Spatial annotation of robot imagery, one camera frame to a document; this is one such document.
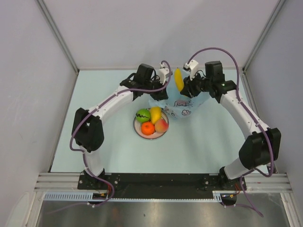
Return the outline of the yellow fake banana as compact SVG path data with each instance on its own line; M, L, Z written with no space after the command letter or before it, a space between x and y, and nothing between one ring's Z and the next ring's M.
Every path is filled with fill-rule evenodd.
M178 91L181 92L185 85L184 85L184 81L182 78L181 70L179 68L176 68L176 70L174 72L174 80L175 80L175 84L176 84Z

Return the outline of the light blue cartoon plastic bag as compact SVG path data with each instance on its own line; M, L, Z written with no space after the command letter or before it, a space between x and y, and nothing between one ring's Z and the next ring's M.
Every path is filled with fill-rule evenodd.
M176 119L189 117L199 106L210 98L210 95L204 92L201 92L198 96L193 98L180 94L174 76L171 77L169 85L166 87L166 91L169 97L168 99L156 101L150 97L149 105L150 107L160 107L166 114Z

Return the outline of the green fake watermelon ball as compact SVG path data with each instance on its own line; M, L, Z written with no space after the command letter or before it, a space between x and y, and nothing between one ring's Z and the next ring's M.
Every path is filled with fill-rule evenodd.
M139 123L148 122L151 119L151 114L148 109L140 109L136 112L135 118Z

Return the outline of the pink fake peach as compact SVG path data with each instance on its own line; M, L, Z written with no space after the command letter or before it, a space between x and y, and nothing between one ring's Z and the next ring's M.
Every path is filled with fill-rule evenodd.
M169 128L169 124L164 119L159 119L155 123L154 128L157 133L165 133Z

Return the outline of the orange fake fruit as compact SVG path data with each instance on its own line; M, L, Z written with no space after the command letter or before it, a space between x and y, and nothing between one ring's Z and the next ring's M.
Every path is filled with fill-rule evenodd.
M155 132L154 125L151 122L144 122L141 125L141 132L143 135L152 135Z

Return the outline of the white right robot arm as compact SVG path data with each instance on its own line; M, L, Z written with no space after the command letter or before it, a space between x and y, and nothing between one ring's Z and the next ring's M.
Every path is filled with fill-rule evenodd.
M209 93L233 117L241 129L245 141L239 150L238 158L219 170L218 184L224 190L235 185L241 176L256 171L259 166L270 164L278 158L281 132L270 128L247 106L239 93L239 87L226 80L220 61L205 64L206 75L199 73L199 64L191 60L184 64L189 76L184 78L181 94L193 98L201 92Z

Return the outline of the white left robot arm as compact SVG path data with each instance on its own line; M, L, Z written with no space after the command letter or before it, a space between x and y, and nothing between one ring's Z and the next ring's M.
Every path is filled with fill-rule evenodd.
M143 94L163 95L172 75L169 63L160 62L159 70L140 64L137 71L122 80L118 88L104 101L90 109L79 108L74 117L70 149L82 153L84 171L89 175L88 183L94 189L105 183L104 166L98 149L104 142L103 126L113 114Z

